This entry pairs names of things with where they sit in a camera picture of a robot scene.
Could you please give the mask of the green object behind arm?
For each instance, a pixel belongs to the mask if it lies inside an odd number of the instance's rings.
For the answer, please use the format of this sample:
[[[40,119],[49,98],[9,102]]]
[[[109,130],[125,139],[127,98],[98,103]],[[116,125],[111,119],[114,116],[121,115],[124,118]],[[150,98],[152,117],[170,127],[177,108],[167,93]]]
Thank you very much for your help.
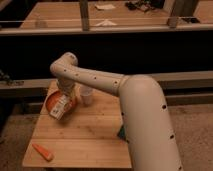
[[[121,126],[119,132],[117,133],[117,136],[118,136],[120,139],[126,140],[125,129],[124,129],[124,126],[123,126],[123,125]]]

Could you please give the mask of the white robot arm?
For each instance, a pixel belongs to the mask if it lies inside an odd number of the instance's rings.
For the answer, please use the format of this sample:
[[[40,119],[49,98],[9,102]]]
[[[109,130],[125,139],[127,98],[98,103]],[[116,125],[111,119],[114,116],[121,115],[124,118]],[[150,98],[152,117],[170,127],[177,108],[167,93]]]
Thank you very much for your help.
[[[80,68],[70,52],[50,71],[66,95],[80,83],[119,98],[133,171],[184,171],[165,96],[154,78]]]

